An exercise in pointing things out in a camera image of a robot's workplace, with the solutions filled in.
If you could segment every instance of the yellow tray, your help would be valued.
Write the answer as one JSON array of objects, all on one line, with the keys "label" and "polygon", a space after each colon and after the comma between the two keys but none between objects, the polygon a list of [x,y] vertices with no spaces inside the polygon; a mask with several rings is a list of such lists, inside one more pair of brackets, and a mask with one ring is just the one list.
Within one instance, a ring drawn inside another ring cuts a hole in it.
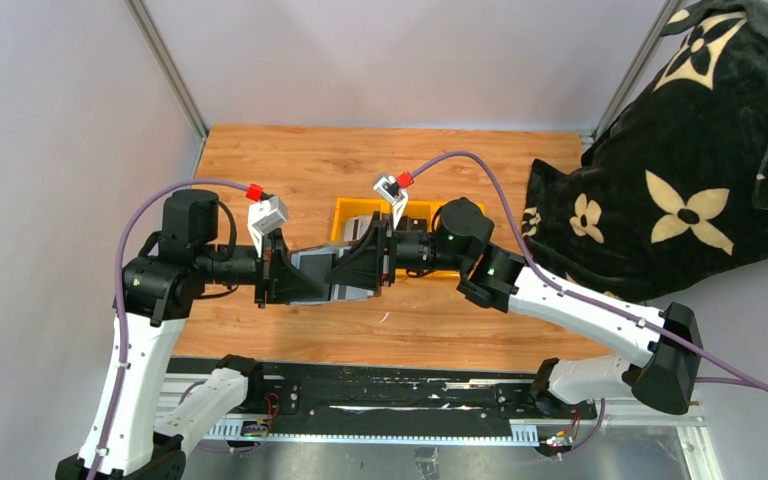
[{"label": "yellow tray", "polygon": [[[432,202],[427,200],[411,200],[405,207],[405,213],[403,216],[425,219],[428,222],[428,227],[431,228],[431,219],[434,217],[434,212],[438,208],[448,203],[445,202]],[[331,242],[342,241],[343,225],[349,221],[350,218],[357,217],[359,215],[372,215],[373,212],[390,213],[391,205],[384,199],[373,198],[337,198],[337,206],[334,209],[334,223],[331,225]],[[479,203],[478,208],[481,209],[481,213],[486,213],[484,210],[484,204]],[[407,277],[404,270],[397,270],[396,276]],[[458,278],[457,272],[434,272],[429,277],[437,278]]]}]

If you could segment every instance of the gray wall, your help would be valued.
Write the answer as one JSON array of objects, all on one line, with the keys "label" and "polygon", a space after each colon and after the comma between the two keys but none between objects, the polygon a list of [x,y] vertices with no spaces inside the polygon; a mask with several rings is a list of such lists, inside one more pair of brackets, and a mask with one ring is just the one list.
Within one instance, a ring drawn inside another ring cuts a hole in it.
[{"label": "gray wall", "polygon": [[124,2],[0,1],[0,479],[83,443],[119,233],[198,147]]},{"label": "gray wall", "polygon": [[[670,296],[693,308],[705,348],[768,382],[768,260],[709,278]],[[700,375],[728,376],[703,362]],[[697,388],[724,478],[768,478],[768,394]]]},{"label": "gray wall", "polygon": [[662,2],[147,4],[209,123],[575,130]]}]

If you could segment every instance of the red connector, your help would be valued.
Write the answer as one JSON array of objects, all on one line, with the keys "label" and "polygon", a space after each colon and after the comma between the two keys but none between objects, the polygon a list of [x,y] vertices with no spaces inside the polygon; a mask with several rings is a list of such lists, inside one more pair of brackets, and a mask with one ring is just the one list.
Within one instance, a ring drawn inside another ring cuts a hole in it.
[{"label": "red connector", "polygon": [[413,185],[413,177],[410,176],[410,173],[405,172],[396,177],[396,183],[399,184],[399,188],[407,188]]},{"label": "red connector", "polygon": [[259,202],[261,197],[263,197],[263,187],[256,183],[249,185],[249,189],[246,190],[246,198]]}]

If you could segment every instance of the flower pattern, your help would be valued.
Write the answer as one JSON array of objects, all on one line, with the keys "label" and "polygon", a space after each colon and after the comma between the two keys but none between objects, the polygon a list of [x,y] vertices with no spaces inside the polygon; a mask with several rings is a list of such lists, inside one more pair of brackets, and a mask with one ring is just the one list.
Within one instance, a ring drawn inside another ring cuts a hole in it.
[{"label": "flower pattern", "polygon": [[602,217],[602,207],[595,201],[587,201],[587,195],[581,194],[575,200],[575,216],[570,218],[572,231],[579,237],[589,235],[597,243],[605,243],[602,231],[596,226]]},{"label": "flower pattern", "polygon": [[717,61],[726,44],[745,23],[745,12],[713,15],[699,22],[684,38],[653,91],[679,79],[693,80],[713,90]]},{"label": "flower pattern", "polygon": [[526,208],[522,212],[522,236],[530,237],[537,233],[537,225],[540,224],[540,212],[537,211],[537,207]]},{"label": "flower pattern", "polygon": [[726,207],[727,188],[702,190],[685,203],[670,184],[648,170],[646,187],[658,208],[666,213],[652,228],[652,243],[663,242],[690,230],[700,242],[732,254],[734,243],[709,221]]},{"label": "flower pattern", "polygon": [[690,12],[688,12],[687,9],[681,9],[676,13],[674,13],[673,16],[670,17],[669,21],[667,21],[667,23],[680,22],[689,16],[690,16]]}]

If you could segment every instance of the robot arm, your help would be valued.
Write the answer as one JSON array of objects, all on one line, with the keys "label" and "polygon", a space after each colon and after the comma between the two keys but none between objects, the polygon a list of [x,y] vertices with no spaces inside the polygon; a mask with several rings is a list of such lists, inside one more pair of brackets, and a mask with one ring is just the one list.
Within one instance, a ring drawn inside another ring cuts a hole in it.
[{"label": "robot arm", "polygon": [[[403,189],[400,193],[388,187],[392,177],[385,180],[380,189],[401,205],[400,213],[407,196],[401,194]],[[490,242],[493,222],[465,198],[441,209],[439,224],[432,232],[398,231],[393,217],[376,212],[366,233],[354,244],[294,255],[279,228],[287,219],[280,199],[264,196],[249,210],[248,226],[255,246],[235,245],[233,219],[232,241],[228,245],[210,243],[217,238],[219,205],[212,192],[175,192],[164,203],[162,230],[150,239],[156,241],[157,255],[149,255],[154,243],[150,241],[124,268],[131,343],[114,343],[87,440],[78,454],[60,462],[56,478],[86,478],[87,467],[96,456],[102,458],[101,475],[96,478],[167,478],[167,474],[180,478],[186,456],[219,418],[262,398],[263,391],[257,387],[263,383],[258,363],[229,356],[178,409],[157,423],[151,421],[178,335],[193,301],[202,298],[209,283],[229,288],[253,285],[255,302],[263,308],[266,304],[344,300],[349,289],[353,289],[352,298],[378,296],[382,287],[393,283],[396,269],[457,271],[458,291],[479,307],[542,318],[616,352],[577,362],[546,360],[531,387],[535,403],[557,404],[568,412],[567,405],[589,398],[633,396],[667,413],[681,414],[688,409],[699,367],[695,354],[641,325],[547,288],[523,257]],[[553,280],[566,291],[586,290]],[[693,313],[686,307],[673,304],[660,312],[604,296],[601,299],[701,346]],[[121,386],[115,384],[120,367],[118,348],[131,349],[128,374]],[[108,448],[97,451],[115,388],[122,393]]]}]

